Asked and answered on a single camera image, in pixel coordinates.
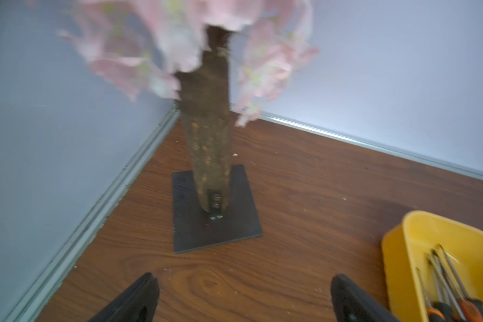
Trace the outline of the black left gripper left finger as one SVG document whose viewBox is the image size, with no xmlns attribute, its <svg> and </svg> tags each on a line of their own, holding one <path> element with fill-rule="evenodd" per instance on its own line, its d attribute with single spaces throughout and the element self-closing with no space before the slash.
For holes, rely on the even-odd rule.
<svg viewBox="0 0 483 322">
<path fill-rule="evenodd" d="M 159 296 L 157 278 L 152 273 L 146 272 L 111 303 L 103 307 L 89 322 L 151 322 L 158 306 Z"/>
</svg>

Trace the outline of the small green handled screwdriver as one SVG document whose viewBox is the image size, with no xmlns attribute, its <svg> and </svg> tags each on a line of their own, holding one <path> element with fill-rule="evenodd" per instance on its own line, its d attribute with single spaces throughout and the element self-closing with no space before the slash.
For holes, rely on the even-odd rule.
<svg viewBox="0 0 483 322">
<path fill-rule="evenodd" d="M 464 267 L 441 244 L 437 244 L 433 255 L 437 253 L 439 271 L 447 288 L 449 300 L 460 321 L 483 321 L 483 300 L 471 284 L 470 271 Z"/>
</svg>

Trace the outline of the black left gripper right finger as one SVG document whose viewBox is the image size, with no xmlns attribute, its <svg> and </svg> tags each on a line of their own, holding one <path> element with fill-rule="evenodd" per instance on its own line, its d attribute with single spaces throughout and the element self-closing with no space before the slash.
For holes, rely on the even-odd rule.
<svg viewBox="0 0 483 322">
<path fill-rule="evenodd" d="M 399 322 L 352 279 L 343 274 L 331 280 L 331 301 L 337 321 Z"/>
</svg>

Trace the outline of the small black precision screwdriver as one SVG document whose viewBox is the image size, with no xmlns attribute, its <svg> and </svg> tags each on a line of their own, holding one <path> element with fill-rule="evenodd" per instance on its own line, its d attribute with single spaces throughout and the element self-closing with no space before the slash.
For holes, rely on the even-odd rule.
<svg viewBox="0 0 483 322">
<path fill-rule="evenodd" d="M 444 283 L 442 282 L 442 275 L 438 271 L 432 259 L 428 258 L 427 261 L 432 271 L 433 281 L 436 289 L 436 299 L 433 302 L 433 306 L 435 309 L 437 309 L 442 313 L 442 315 L 444 316 L 444 321 L 454 322 L 452 306 L 449 300 L 447 289 L 445 288 Z"/>
</svg>

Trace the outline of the small orange precision screwdriver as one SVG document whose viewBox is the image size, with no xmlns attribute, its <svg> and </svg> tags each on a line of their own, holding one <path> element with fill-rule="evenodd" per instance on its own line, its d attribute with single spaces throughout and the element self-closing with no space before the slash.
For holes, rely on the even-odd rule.
<svg viewBox="0 0 483 322">
<path fill-rule="evenodd" d="M 442 314 L 442 312 L 433 306 L 433 303 L 429 297 L 429 293 L 427 292 L 427 289 L 424 286 L 423 279 L 421 276 L 421 270 L 416 267 L 415 271 L 419 279 L 419 284 L 423 295 L 423 300 L 425 303 L 426 313 L 427 313 L 429 322 L 445 322 L 445 317 Z"/>
</svg>

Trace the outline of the orange handled screwdriver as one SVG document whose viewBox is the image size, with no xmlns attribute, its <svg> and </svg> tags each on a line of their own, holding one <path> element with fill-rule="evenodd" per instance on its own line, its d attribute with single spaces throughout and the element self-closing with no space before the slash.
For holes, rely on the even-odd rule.
<svg viewBox="0 0 483 322">
<path fill-rule="evenodd" d="M 435 275 L 440 311 L 446 321 L 483 321 L 483 301 L 471 297 L 441 244 L 431 249 L 430 265 Z"/>
</svg>

